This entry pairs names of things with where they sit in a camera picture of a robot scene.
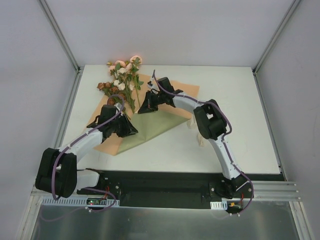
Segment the pink rose flower branch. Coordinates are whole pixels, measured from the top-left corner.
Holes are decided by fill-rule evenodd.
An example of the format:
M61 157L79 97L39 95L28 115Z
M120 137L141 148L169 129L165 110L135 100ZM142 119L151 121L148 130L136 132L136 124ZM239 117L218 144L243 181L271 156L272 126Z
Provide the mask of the pink rose flower branch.
M131 74L132 80L131 83L134 85L134 89L132 91L136 93L138 106L140 107L140 100L139 100L139 91L142 88L142 85L144 84L143 81L140 80L140 76L138 74L138 71L140 70L140 66L142 64L142 58L138 55L132 56L129 60L116 60L115 62L108 62L106 65L108 66L109 75L113 78L112 84L114 84L114 74L117 70L119 70L121 67L126 68L128 70L128 73Z

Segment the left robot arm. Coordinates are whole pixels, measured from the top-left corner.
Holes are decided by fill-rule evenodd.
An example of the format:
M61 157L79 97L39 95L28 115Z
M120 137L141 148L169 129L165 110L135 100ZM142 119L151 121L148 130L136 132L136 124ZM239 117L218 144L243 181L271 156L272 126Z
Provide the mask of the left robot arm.
M106 183L100 179L100 173L91 169L78 170L77 164L112 134L125 138L138 133L121 110L123 107L119 103L103 105L100 114L80 136L59 148L47 148L41 157L35 187L51 193L55 200L68 198L74 191L85 188L96 195L102 194Z

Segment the brown rose flower branch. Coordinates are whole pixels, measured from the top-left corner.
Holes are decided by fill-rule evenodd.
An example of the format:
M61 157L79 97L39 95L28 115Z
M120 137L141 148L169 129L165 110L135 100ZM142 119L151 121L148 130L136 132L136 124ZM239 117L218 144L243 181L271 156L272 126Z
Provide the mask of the brown rose flower branch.
M98 83L97 89L102 91L106 96L108 96L107 104L115 105L116 103L121 103L122 100L126 100L125 94L117 86L110 82L100 82Z

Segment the cream rose flower branch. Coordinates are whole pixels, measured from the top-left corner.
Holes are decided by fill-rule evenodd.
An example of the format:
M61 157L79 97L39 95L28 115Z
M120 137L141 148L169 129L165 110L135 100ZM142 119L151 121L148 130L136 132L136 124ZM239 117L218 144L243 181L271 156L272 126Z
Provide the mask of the cream rose flower branch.
M121 67L114 72L113 85L118 88L118 90L124 94L131 111L134 113L136 110L135 100L132 97L133 90L135 86L132 84L132 75L129 74L128 70Z

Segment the green and orange wrapping paper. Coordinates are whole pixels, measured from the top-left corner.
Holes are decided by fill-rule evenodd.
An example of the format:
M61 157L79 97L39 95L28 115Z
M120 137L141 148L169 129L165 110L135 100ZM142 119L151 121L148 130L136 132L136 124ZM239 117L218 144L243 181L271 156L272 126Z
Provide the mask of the green and orange wrapping paper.
M149 90L147 82L149 81L150 76L139 74L139 77L142 82L144 82L141 90L138 91L138 98L142 104L142 101L145 98L145 93ZM175 80L170 80L170 83L175 90L180 89L193 98L198 97L200 86L185 84ZM93 122L95 117L100 114L101 108L103 105L107 104L107 100L108 96L104 95L94 110L88 124ZM125 110L130 118L130 122L138 130L138 133L124 138L118 137L113 133L103 143L96 146L94 150L116 156L117 154L137 147L176 126L187 122L192 118L192 114L186 110L174 108L167 104L159 105L158 111L138 114L137 111L133 113L128 103L125 103Z

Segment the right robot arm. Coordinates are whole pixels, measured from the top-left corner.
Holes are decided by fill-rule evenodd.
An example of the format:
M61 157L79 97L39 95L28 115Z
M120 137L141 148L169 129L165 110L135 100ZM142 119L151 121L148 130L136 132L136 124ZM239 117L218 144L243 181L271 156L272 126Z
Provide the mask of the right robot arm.
M241 194L249 180L229 148L227 135L232 132L232 127L217 102L213 99L200 101L180 89L175 90L167 77L151 80L147 87L149 90L138 113L156 112L159 105L166 104L193 114L200 135L210 142L221 165L224 180L214 188L214 192L226 199Z

